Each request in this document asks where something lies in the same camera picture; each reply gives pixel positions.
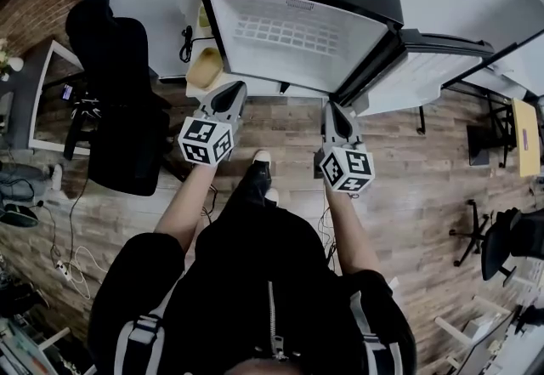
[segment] white shelf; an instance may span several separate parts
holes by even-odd
[[[243,14],[235,28],[235,37],[294,47],[317,54],[338,55],[340,32],[319,21],[304,24],[290,20],[272,20]]]

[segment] backpack strap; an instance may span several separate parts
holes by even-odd
[[[349,307],[353,314],[357,327],[363,338],[363,343],[366,349],[366,366],[368,367],[369,375],[404,375],[402,367],[402,358],[400,354],[400,347],[398,343],[384,345],[380,341],[380,338],[372,333],[370,324],[366,319],[365,311],[360,303],[361,292],[354,293],[349,299]],[[394,371],[386,371],[383,373],[379,371],[379,361],[383,359],[391,360],[387,367],[394,367]]]
[[[173,290],[183,277],[184,273],[176,280],[156,309],[152,310],[148,315],[140,315],[137,321],[127,322],[122,328],[117,339],[114,375],[122,375],[125,356],[131,343],[152,347],[145,375],[156,375],[161,362],[165,338],[162,317],[170,302]]]

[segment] zipper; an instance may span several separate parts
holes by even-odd
[[[275,301],[274,287],[272,281],[269,281],[269,306],[270,306],[270,344],[272,346],[272,354],[277,360],[285,360],[287,357],[283,347],[283,337],[278,336],[275,330]]]

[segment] black jacket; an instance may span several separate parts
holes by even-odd
[[[366,374],[369,348],[384,348],[375,354],[379,373],[394,373],[390,344],[399,344],[404,373],[415,373],[414,338],[386,281],[370,270],[336,276],[303,219],[250,206],[222,214],[200,234],[195,258],[164,315],[160,374],[223,374],[274,356],[307,374]],[[126,244],[93,305],[88,344],[99,373],[113,373],[121,328],[153,310],[183,268],[171,236]],[[132,349],[124,373],[144,373],[146,358],[145,349]]]

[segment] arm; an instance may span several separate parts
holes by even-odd
[[[187,253],[193,241],[216,170],[217,167],[196,165],[155,228],[156,233],[166,233],[178,239],[184,253]]]
[[[379,272],[380,262],[366,231],[355,214],[349,195],[333,192],[327,185],[326,196],[331,208],[342,272],[344,274],[354,274],[361,270]]]

